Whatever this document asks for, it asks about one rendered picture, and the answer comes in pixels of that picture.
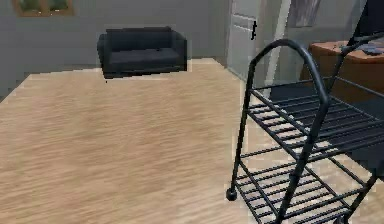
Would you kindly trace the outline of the brown wooden table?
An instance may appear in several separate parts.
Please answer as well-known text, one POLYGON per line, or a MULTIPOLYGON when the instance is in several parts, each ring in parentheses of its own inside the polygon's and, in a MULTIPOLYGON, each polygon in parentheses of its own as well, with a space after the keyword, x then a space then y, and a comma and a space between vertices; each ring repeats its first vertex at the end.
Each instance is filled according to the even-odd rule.
MULTIPOLYGON (((346 41, 312 43, 308 51, 324 77, 331 77, 335 70, 341 46, 346 41)), ((363 86, 384 95, 384 53, 378 56, 366 55, 362 50, 349 53, 340 68, 331 95, 348 103, 376 98, 376 95, 360 88, 363 86)))

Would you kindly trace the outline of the pale grey room door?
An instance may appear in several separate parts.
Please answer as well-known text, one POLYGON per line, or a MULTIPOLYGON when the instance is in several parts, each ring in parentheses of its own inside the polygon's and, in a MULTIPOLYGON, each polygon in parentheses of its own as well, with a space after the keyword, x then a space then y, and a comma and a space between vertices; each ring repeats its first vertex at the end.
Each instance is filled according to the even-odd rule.
POLYGON ((256 37, 251 40, 253 21, 257 21, 258 27, 259 15, 263 9, 264 0, 232 0, 227 68, 243 81, 247 79, 248 66, 256 52, 257 28, 256 37))

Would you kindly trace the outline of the grey framed wall picture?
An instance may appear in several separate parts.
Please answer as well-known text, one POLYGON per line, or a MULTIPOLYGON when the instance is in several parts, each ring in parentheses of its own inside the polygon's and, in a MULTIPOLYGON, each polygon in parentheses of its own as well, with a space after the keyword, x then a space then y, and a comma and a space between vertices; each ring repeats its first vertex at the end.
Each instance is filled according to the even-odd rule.
POLYGON ((288 26, 311 27, 315 23, 321 0, 291 0, 288 26))

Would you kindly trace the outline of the dark blue sofa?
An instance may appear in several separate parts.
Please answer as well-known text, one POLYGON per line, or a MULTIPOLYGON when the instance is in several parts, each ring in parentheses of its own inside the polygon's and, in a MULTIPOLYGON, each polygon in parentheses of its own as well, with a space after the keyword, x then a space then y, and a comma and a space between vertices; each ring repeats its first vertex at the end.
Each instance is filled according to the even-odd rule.
POLYGON ((97 52, 105 79, 187 70, 187 39, 169 26, 107 29, 97 52))

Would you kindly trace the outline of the dark grey flat object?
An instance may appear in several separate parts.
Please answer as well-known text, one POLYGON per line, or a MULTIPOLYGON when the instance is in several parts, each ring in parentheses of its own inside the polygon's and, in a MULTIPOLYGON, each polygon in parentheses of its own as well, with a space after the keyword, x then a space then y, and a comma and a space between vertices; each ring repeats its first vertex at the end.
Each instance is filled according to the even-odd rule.
POLYGON ((383 42, 373 42, 363 44, 359 47, 366 55, 378 56, 384 53, 384 43, 383 42))

